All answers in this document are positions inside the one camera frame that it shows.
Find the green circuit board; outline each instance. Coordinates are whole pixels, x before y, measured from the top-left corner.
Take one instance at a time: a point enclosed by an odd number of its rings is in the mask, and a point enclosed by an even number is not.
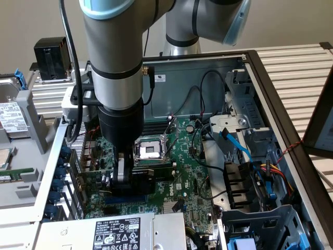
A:
[[[96,218],[113,215],[129,215],[139,213],[172,213],[172,206],[179,200],[183,199],[185,224],[194,227],[198,232],[212,232],[214,218],[212,202],[200,198],[194,190],[195,180],[198,186],[208,176],[205,167],[200,166],[191,156],[192,134],[186,132],[186,126],[189,124],[194,126],[193,121],[189,119],[179,119],[178,121],[179,139],[173,146],[170,158],[176,162],[174,169],[174,180],[156,183],[156,192],[148,195],[145,201],[133,203],[117,203],[106,205],[105,200],[112,194],[109,192],[100,192],[100,187],[95,184],[96,175],[101,175],[109,169],[112,169],[113,147],[104,138],[98,137],[96,142],[103,148],[106,153],[101,154],[104,159],[104,169],[100,171],[91,171],[82,173],[85,181],[85,191],[88,197],[86,205],[85,218]],[[175,133],[169,135],[169,141],[173,141]],[[197,158],[201,152],[200,136],[197,134],[194,142],[194,150]],[[205,197],[211,197],[210,188],[203,186],[202,194]],[[208,220],[208,213],[213,216],[212,220]]]

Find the robotic arm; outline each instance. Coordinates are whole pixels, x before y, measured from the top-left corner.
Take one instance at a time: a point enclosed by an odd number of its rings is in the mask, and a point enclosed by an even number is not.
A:
[[[199,36],[234,44],[250,0],[80,0],[103,136],[117,149],[113,185],[129,188],[144,125],[142,35],[166,16],[165,55],[199,53]]]

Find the wall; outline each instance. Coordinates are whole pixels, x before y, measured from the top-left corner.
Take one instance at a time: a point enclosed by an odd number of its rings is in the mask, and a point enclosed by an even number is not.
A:
[[[67,0],[66,10],[79,60],[87,60],[86,39],[78,0]],[[25,74],[35,61],[33,46],[43,37],[64,35],[57,0],[1,0],[0,73],[19,67]],[[332,0],[252,0],[242,38],[234,48],[333,43]],[[147,56],[163,50],[165,19],[150,30]],[[200,39],[203,52],[232,49]]]

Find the motherboard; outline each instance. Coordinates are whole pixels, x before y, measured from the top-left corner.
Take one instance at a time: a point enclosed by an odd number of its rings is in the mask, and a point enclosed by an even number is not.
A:
[[[102,180],[112,175],[114,165],[113,146],[100,134],[90,136],[92,141],[87,144],[94,144],[94,148],[88,148],[91,160],[97,161],[93,168],[82,172],[80,175],[85,183],[87,197],[85,218],[97,218],[115,215],[130,215],[141,213],[168,214],[183,212],[185,224],[195,228],[197,232],[212,233],[213,224],[217,216],[214,214],[212,201],[202,199],[199,196],[199,187],[208,176],[205,167],[199,165],[192,156],[197,159],[204,159],[201,135],[198,133],[192,147],[195,122],[189,119],[177,120],[177,140],[175,131],[168,134],[167,141],[174,142],[168,158],[161,163],[162,174],[168,176],[156,181],[155,193],[138,196],[133,200],[128,198],[114,199],[112,193],[102,185]],[[155,138],[155,135],[148,135],[144,138]],[[144,160],[136,164],[136,168],[153,164],[153,160]],[[211,197],[209,182],[201,190],[203,197]]]

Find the power supply label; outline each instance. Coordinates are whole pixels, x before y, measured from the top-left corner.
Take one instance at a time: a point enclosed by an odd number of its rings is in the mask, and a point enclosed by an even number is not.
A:
[[[28,130],[21,109],[17,103],[0,103],[0,121],[7,133]]]
[[[140,250],[140,218],[96,222],[93,250]]]

